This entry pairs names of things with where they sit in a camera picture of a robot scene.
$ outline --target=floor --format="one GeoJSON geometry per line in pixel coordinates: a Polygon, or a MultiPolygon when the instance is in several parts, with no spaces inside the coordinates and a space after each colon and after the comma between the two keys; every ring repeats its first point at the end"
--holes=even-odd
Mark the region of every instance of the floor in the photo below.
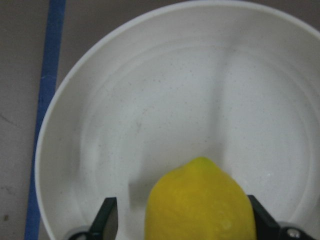
{"type": "MultiPolygon", "coordinates": [[[[178,0],[68,0],[57,86],[99,39],[128,20],[178,0]]],[[[252,0],[320,30],[320,0],[252,0]]],[[[49,1],[0,1],[0,232],[24,238],[49,1]]],[[[43,226],[39,239],[49,239],[43,226]]]]}

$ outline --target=blue tape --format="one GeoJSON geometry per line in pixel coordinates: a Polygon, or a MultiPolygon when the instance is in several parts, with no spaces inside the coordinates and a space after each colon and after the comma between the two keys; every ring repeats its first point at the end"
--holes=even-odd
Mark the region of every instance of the blue tape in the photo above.
{"type": "Polygon", "coordinates": [[[38,108],[35,124],[29,197],[24,231],[25,240],[37,240],[39,235],[40,211],[37,202],[35,186],[35,153],[42,121],[45,117],[50,101],[53,98],[56,91],[56,81],[58,73],[61,36],[64,24],[65,6],[66,0],[50,0],[49,3],[41,80],[38,94],[38,108]]]}

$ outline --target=screw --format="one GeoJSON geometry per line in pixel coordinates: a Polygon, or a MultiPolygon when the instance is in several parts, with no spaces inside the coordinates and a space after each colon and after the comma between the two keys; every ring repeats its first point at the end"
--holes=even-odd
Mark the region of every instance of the screw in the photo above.
{"type": "Polygon", "coordinates": [[[300,231],[294,228],[289,228],[286,233],[290,238],[299,239],[300,238],[300,231]]]}

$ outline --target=yellow lemon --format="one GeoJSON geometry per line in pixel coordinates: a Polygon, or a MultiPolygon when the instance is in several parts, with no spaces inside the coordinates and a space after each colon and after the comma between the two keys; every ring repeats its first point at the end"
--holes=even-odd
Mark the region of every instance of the yellow lemon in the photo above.
{"type": "Polygon", "coordinates": [[[198,157],[153,187],[144,239],[255,240],[255,218],[241,187],[210,159],[198,157]]]}

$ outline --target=white bowl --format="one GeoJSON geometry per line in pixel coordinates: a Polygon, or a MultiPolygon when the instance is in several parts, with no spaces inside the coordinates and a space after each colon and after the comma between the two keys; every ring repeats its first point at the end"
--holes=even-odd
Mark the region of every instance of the white bowl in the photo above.
{"type": "Polygon", "coordinates": [[[194,1],[117,28],[72,68],[44,118],[36,191],[49,236],[117,197],[141,240],[153,184],[207,156],[276,218],[320,238],[320,34],[265,6],[194,1]]]}

